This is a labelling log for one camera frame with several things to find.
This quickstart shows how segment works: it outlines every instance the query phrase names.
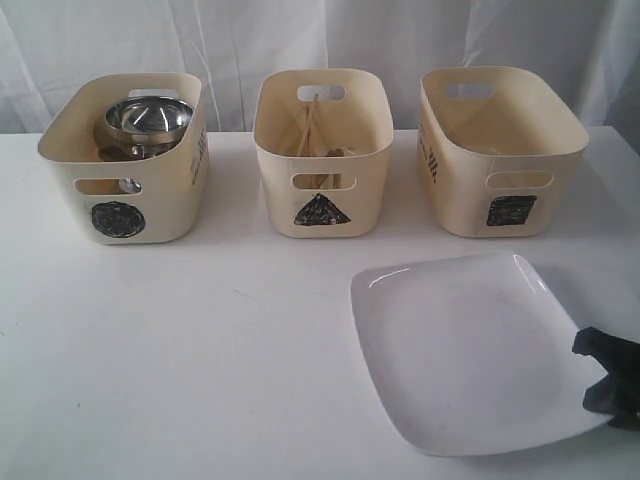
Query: stainless steel bowl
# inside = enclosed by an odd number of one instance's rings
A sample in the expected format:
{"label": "stainless steel bowl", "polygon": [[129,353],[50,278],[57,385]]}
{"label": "stainless steel bowl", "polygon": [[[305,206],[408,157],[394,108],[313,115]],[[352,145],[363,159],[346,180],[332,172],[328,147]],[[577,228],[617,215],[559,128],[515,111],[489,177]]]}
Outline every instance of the stainless steel bowl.
{"label": "stainless steel bowl", "polygon": [[113,139],[131,145],[179,142],[187,130],[193,107],[171,97],[130,97],[107,110],[106,131]]}

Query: white table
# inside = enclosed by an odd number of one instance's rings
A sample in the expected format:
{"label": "white table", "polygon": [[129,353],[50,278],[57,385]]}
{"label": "white table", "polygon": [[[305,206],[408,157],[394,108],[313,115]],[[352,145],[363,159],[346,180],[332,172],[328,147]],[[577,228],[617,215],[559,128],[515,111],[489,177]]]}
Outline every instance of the white table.
{"label": "white table", "polygon": [[377,228],[293,240],[269,225],[250,134],[210,134],[199,218],[164,245],[85,240],[36,153],[0,137],[0,478],[631,479],[608,427],[483,458],[417,453],[387,419],[350,315],[371,266],[512,249],[579,325],[640,340],[640,159],[610,128],[554,223],[470,240],[434,222],[398,132]]}

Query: black triangle label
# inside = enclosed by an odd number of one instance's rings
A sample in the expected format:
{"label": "black triangle label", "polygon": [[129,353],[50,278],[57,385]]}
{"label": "black triangle label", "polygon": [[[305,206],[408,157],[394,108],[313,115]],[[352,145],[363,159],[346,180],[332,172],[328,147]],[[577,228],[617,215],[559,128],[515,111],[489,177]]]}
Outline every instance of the black triangle label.
{"label": "black triangle label", "polygon": [[314,225],[340,225],[351,219],[340,211],[327,197],[318,193],[300,209],[293,223],[312,227]]}

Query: white curtain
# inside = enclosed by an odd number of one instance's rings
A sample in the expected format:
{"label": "white curtain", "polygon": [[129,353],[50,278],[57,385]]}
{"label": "white curtain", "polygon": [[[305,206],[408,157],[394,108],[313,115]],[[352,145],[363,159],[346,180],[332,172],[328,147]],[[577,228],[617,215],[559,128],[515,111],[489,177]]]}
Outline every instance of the white curtain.
{"label": "white curtain", "polygon": [[413,128],[429,70],[513,65],[640,149],[638,25],[639,0],[0,0],[0,132],[41,132],[82,84],[140,71],[198,76],[208,129],[250,130],[265,77],[317,67],[375,73]]}

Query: white plate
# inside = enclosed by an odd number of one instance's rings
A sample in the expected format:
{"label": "white plate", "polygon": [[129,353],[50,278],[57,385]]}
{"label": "white plate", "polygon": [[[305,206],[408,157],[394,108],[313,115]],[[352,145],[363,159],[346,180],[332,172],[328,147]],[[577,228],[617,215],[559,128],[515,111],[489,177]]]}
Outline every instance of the white plate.
{"label": "white plate", "polygon": [[351,303],[389,418],[427,454],[520,450],[609,418],[582,408],[606,372],[571,352],[577,327],[521,256],[366,270]]}

